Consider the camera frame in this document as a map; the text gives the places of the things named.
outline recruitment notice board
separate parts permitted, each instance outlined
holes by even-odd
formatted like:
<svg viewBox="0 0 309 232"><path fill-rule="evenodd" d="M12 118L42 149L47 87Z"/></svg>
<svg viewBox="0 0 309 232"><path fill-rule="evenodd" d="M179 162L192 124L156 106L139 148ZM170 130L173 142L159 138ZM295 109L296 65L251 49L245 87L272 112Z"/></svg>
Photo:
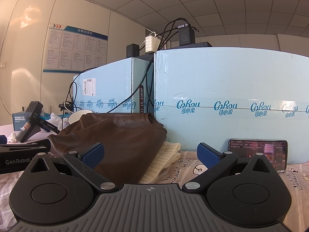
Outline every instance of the recruitment notice board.
<svg viewBox="0 0 309 232"><path fill-rule="evenodd" d="M72 72L106 64L106 35L50 23L43 71Z"/></svg>

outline white table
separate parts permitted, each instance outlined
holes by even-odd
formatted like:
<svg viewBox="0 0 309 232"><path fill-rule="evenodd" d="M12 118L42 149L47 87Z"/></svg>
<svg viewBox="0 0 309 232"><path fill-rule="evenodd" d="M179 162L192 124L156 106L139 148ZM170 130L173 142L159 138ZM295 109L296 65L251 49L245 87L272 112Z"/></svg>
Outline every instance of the white table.
<svg viewBox="0 0 309 232"><path fill-rule="evenodd" d="M14 131L13 125L0 125L0 135L5 135L6 137L9 137L12 133L18 134L18 132L19 131ZM56 133L52 131L48 133L45 130L41 129L40 132L31 136L26 142L24 142L24 144L47 138L47 136L50 134L56 134ZM17 141L16 143L8 142L8 144L21 144L21 143Z"/></svg>

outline wall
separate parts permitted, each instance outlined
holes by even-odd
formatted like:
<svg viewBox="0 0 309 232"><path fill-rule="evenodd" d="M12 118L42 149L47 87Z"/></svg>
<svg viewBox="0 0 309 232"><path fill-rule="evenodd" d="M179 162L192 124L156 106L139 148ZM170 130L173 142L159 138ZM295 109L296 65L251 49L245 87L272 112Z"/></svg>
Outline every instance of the wall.
<svg viewBox="0 0 309 232"><path fill-rule="evenodd" d="M291 35L222 35L206 36L195 42L208 41L213 47L244 47L283 51L309 57L309 38ZM179 41L171 42L172 47L179 46Z"/></svg>
<svg viewBox="0 0 309 232"><path fill-rule="evenodd" d="M49 22L108 35L108 63L125 58L126 46L145 38L144 27L85 0L0 0L0 16L0 62L7 62L0 69L0 95L10 113L33 100L41 101L45 112L60 113L58 104L76 74L42 72ZM0 125L11 122L0 102Z"/></svg>

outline smartphone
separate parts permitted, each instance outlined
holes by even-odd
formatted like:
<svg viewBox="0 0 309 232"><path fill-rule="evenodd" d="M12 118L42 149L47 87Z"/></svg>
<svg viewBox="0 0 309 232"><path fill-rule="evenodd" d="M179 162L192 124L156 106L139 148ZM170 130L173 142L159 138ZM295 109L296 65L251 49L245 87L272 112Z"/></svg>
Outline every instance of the smartphone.
<svg viewBox="0 0 309 232"><path fill-rule="evenodd" d="M278 173L286 170L288 142L286 140L230 139L228 151L239 158L252 158L255 153L263 153Z"/></svg>

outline paper notice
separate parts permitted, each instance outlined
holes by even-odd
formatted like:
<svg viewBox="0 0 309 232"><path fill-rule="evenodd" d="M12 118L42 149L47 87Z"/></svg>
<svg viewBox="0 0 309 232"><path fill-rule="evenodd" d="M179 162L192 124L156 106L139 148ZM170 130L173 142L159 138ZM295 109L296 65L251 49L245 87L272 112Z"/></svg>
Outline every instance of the paper notice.
<svg viewBox="0 0 309 232"><path fill-rule="evenodd" d="M59 50L47 49L45 67L47 69L58 69Z"/></svg>
<svg viewBox="0 0 309 232"><path fill-rule="evenodd" d="M86 39L86 52L95 53L96 49L96 38L87 36Z"/></svg>
<svg viewBox="0 0 309 232"><path fill-rule="evenodd" d="M86 45L86 36L75 34L74 38L74 50L75 51L85 51L85 45Z"/></svg>
<svg viewBox="0 0 309 232"><path fill-rule="evenodd" d="M85 54L82 52L73 52L72 70L84 70Z"/></svg>
<svg viewBox="0 0 309 232"><path fill-rule="evenodd" d="M49 31L47 47L48 48L58 48L59 49L60 48L60 43L61 43L61 36L62 36L62 31L51 29Z"/></svg>
<svg viewBox="0 0 309 232"><path fill-rule="evenodd" d="M95 78L83 79L82 94L87 96L95 96Z"/></svg>
<svg viewBox="0 0 309 232"><path fill-rule="evenodd" d="M95 67L95 55L94 54L85 54L85 69Z"/></svg>
<svg viewBox="0 0 309 232"><path fill-rule="evenodd" d="M105 65L106 64L106 56L104 55L97 55L95 57L95 66L98 67L98 66L102 66L102 65Z"/></svg>
<svg viewBox="0 0 309 232"><path fill-rule="evenodd" d="M71 63L72 63L72 52L61 50L59 57L59 69L70 70Z"/></svg>
<svg viewBox="0 0 309 232"><path fill-rule="evenodd" d="M74 33L63 32L61 49L72 50L73 49Z"/></svg>
<svg viewBox="0 0 309 232"><path fill-rule="evenodd" d="M106 55L106 40L98 39L97 54Z"/></svg>

